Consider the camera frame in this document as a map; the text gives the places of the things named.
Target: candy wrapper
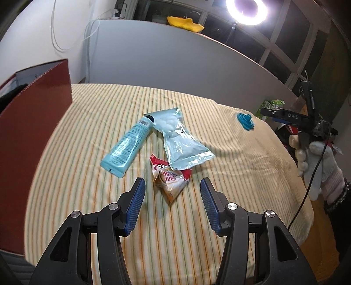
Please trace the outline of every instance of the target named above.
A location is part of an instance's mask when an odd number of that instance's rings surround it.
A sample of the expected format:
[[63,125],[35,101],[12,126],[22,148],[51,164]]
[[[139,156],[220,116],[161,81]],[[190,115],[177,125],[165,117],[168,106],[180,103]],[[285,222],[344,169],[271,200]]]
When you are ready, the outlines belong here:
[[151,155],[150,160],[155,185],[162,188],[169,201],[173,202],[189,182],[191,169],[172,170],[168,162],[154,155]]

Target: yellow bowl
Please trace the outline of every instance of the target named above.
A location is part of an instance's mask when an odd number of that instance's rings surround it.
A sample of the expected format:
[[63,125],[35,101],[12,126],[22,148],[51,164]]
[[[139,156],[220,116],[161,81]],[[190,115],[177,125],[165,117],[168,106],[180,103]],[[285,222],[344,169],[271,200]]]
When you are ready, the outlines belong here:
[[195,24],[192,18],[167,17],[167,21],[171,26],[182,28],[188,31],[198,33],[205,27],[200,24]]

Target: blue tube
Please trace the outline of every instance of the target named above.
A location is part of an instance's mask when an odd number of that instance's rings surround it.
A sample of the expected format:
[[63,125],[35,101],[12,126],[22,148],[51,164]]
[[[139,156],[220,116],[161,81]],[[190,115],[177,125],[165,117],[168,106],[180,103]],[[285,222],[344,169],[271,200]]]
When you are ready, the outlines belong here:
[[153,127],[154,118],[146,115],[139,120],[101,161],[100,166],[122,178]]

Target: wooden floor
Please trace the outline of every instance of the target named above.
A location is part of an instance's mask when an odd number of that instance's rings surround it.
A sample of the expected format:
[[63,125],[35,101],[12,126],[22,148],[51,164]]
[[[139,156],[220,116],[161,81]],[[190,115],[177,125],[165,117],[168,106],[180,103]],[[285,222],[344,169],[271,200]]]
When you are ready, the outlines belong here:
[[317,281],[326,280],[339,265],[333,230],[323,210],[323,199],[312,201],[314,223],[307,240],[301,245]]

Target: blue rubber object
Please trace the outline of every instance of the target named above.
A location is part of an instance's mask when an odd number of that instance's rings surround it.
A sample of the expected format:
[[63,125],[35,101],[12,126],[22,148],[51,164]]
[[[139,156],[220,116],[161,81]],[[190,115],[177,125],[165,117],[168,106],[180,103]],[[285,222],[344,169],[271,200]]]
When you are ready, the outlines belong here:
[[144,196],[145,196],[145,187],[146,187],[145,180],[142,179],[128,207],[128,210],[126,213],[126,225],[124,228],[124,231],[126,232],[127,235],[129,235],[131,231],[134,230],[135,224],[137,223],[141,204],[143,203]]
[[241,125],[244,127],[245,130],[252,130],[253,127],[255,126],[253,124],[253,121],[251,120],[251,115],[250,114],[243,114],[243,113],[239,113],[237,115],[237,118],[239,120],[239,122],[241,123]]
[[214,203],[214,199],[211,195],[211,192],[204,180],[201,180],[200,183],[200,193],[202,201],[204,202],[206,214],[208,217],[208,221],[210,222],[211,229],[215,231],[217,235],[219,235],[221,232],[221,225],[219,222],[219,211]]

